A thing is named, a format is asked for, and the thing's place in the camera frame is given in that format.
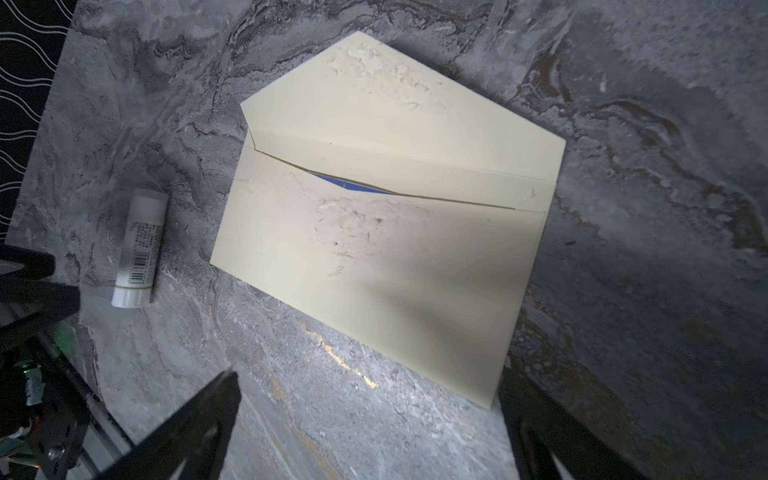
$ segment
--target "marble veining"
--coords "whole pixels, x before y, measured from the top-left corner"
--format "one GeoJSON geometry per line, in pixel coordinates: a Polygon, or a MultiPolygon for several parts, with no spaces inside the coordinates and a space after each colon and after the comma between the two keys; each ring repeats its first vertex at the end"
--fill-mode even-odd
{"type": "Polygon", "coordinates": [[[8,242],[53,253],[55,280],[81,287],[57,334],[136,440],[232,366],[243,401],[224,478],[514,478],[498,407],[208,263],[239,102],[362,30],[568,140],[509,361],[651,477],[759,478],[766,13],[80,0],[8,242]],[[125,311],[109,300],[132,187],[171,200],[155,301],[125,311]]]}

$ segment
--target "open envelope flap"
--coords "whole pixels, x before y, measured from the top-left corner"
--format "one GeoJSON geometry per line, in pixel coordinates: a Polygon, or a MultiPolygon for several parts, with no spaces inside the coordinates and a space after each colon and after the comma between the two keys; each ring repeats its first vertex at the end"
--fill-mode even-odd
{"type": "Polygon", "coordinates": [[[531,190],[554,185],[565,144],[360,32],[285,74],[242,108],[256,149],[298,167],[316,169],[324,157],[329,161],[320,173],[363,182],[354,177],[362,168],[353,171],[349,162],[336,161],[336,154],[349,149],[342,155],[366,167],[382,162],[376,182],[363,183],[414,194],[399,191],[403,166],[421,161],[430,167],[417,167],[420,177],[412,182],[432,182],[438,190],[444,177],[459,180],[440,195],[427,196],[479,204],[491,202],[478,195],[478,179],[502,174],[496,182],[506,185],[510,197],[495,203],[513,208],[531,190]],[[454,173],[427,176],[438,165],[453,167],[454,173]],[[456,173],[461,169],[482,173],[467,173],[462,183],[456,173]]]}
{"type": "Polygon", "coordinates": [[[488,407],[545,218],[345,190],[246,146],[211,263],[488,407]]]}

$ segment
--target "barcode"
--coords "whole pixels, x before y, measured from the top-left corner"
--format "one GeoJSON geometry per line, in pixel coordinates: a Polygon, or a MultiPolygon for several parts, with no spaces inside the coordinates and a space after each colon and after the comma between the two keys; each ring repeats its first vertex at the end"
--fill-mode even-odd
{"type": "Polygon", "coordinates": [[[135,252],[131,261],[131,272],[128,274],[128,283],[145,283],[147,281],[147,267],[149,265],[149,252],[135,252]]]}

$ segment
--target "glue stick label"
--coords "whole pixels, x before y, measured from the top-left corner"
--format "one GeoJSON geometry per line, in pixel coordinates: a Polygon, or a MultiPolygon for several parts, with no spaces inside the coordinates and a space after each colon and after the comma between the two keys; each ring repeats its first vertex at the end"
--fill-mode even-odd
{"type": "Polygon", "coordinates": [[[162,235],[162,225],[133,221],[126,226],[116,286],[123,288],[152,286],[162,235]]]}

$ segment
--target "blue paper inside envelope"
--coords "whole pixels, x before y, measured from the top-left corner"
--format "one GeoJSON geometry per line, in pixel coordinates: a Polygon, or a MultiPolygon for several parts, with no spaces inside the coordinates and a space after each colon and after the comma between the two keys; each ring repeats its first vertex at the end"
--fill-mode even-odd
{"type": "Polygon", "coordinates": [[[316,174],[315,172],[311,172],[312,175],[315,175],[316,177],[320,177],[323,180],[327,180],[332,184],[339,185],[341,188],[346,188],[347,190],[355,190],[359,192],[369,192],[371,194],[387,194],[391,195],[392,192],[388,192],[385,190],[380,190],[378,188],[374,187],[368,187],[366,185],[356,184],[355,182],[350,182],[349,180],[341,180],[340,178],[335,177],[329,177],[328,175],[322,175],[322,174],[316,174]]]}

